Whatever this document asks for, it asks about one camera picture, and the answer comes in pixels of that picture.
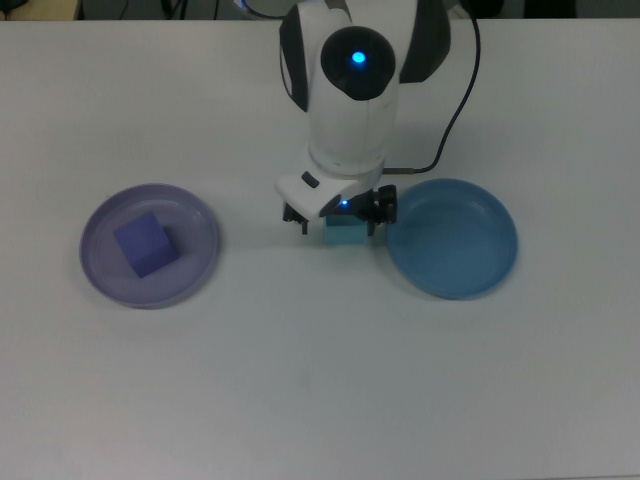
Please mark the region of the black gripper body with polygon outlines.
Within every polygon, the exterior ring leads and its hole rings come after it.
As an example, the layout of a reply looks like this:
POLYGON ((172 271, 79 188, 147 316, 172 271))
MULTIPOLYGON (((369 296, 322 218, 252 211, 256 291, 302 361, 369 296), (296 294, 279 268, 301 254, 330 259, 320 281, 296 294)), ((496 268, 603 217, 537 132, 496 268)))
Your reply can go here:
POLYGON ((359 220, 371 220, 374 216, 372 190, 347 198, 337 195, 324 206, 324 216, 354 216, 359 220))

